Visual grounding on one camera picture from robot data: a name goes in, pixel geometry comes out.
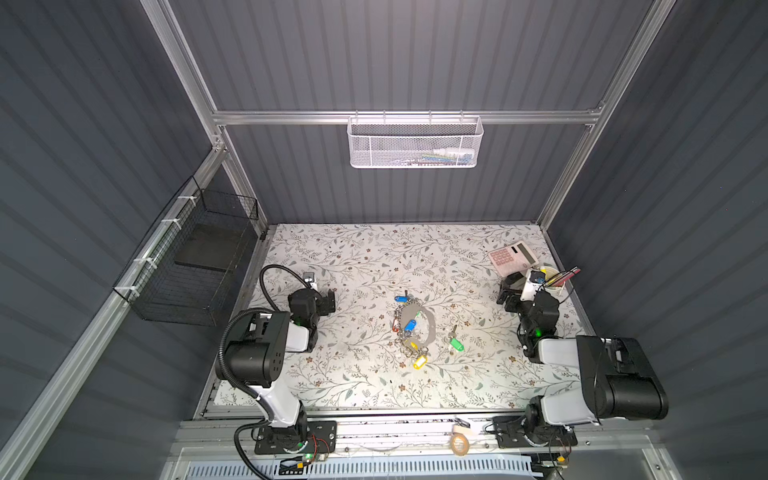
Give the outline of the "keyring bunch with grey strap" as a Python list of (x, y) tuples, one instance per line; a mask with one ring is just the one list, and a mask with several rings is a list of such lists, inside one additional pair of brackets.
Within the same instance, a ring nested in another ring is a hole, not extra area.
[(412, 360), (415, 370), (421, 370), (429, 360), (429, 347), (437, 338), (437, 321), (426, 304), (405, 291), (395, 297), (397, 306), (391, 330), (396, 335), (404, 355)]

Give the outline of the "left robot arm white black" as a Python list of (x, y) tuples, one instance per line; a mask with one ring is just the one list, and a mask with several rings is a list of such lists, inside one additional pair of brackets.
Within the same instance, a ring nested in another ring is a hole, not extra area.
[(221, 337), (215, 373), (257, 402), (264, 427), (303, 435), (308, 432), (305, 408), (280, 377), (288, 355), (314, 350), (319, 319), (336, 311), (336, 295), (303, 288), (290, 294), (288, 302), (287, 311), (240, 311)]

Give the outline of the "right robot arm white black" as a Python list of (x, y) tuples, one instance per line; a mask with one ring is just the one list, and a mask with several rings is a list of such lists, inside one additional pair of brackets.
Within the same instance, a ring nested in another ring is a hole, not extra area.
[(533, 444), (563, 439), (577, 425), (604, 419), (661, 420), (668, 396), (640, 343), (634, 338), (557, 334), (560, 304), (540, 270), (514, 272), (499, 285), (496, 303), (518, 316), (516, 337), (532, 363), (575, 368), (579, 385), (533, 397), (518, 431)]

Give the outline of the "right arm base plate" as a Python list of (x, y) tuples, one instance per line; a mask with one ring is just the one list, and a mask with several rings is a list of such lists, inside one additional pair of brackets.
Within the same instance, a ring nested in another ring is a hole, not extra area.
[(578, 439), (572, 429), (546, 423), (535, 424), (524, 415), (496, 416), (485, 429), (493, 435), (499, 448), (529, 447), (565, 447), (570, 449), (578, 445)]

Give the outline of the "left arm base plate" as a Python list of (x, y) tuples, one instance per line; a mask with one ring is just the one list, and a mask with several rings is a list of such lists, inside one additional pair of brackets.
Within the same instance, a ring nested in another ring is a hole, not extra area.
[(253, 435), (256, 455), (329, 454), (336, 448), (338, 423), (299, 422), (292, 427), (264, 427)]

